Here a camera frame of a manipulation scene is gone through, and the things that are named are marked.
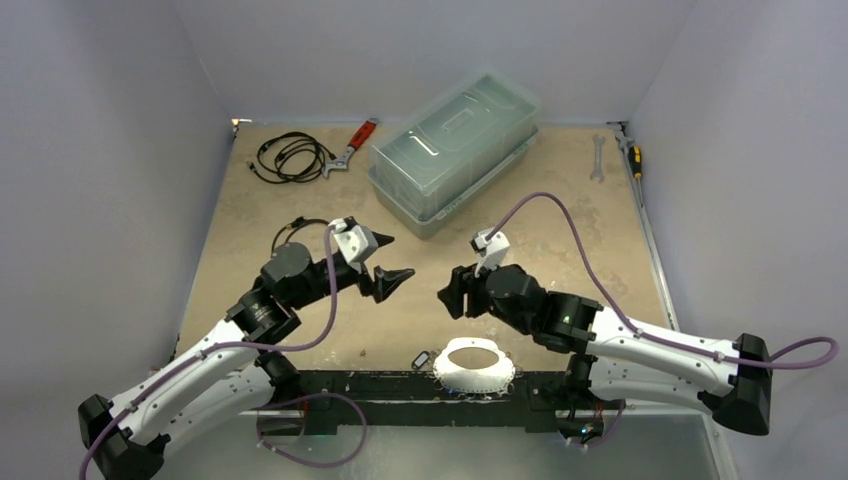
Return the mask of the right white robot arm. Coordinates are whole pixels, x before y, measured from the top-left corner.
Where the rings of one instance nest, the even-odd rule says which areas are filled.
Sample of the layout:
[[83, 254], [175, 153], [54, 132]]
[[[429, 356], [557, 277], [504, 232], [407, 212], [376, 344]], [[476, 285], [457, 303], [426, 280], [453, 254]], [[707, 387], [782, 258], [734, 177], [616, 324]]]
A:
[[437, 298], [454, 319], [488, 314], [571, 355], [561, 392], [573, 406], [643, 399], [708, 413], [738, 433], [770, 431], [770, 355], [753, 334], [710, 339], [619, 317], [595, 300], [543, 288], [518, 265], [480, 274], [456, 267]]

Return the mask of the white oval keyring holder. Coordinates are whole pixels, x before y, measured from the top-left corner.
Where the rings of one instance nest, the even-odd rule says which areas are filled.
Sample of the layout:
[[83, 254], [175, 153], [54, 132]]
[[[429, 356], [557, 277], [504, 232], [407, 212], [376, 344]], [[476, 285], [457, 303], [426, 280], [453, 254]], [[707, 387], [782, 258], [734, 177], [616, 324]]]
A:
[[[457, 361], [458, 354], [478, 353], [484, 362], [468, 365]], [[429, 369], [429, 377], [450, 394], [499, 396], [508, 393], [518, 376], [518, 368], [509, 354], [492, 340], [456, 337], [441, 350], [421, 351], [410, 362], [413, 371]]]

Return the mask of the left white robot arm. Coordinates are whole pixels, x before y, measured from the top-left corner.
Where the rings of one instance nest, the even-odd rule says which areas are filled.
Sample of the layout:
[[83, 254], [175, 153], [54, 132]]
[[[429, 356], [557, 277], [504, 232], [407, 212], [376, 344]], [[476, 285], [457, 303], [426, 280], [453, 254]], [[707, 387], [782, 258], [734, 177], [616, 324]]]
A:
[[347, 217], [325, 224], [320, 260], [298, 242], [276, 246], [252, 287], [193, 346], [135, 387], [79, 405], [86, 452], [78, 478], [95, 466], [106, 479], [150, 479], [170, 451], [205, 426], [253, 408], [310, 401], [288, 354], [326, 340], [342, 290], [353, 287], [382, 303], [414, 276], [412, 268], [368, 268], [394, 240]]

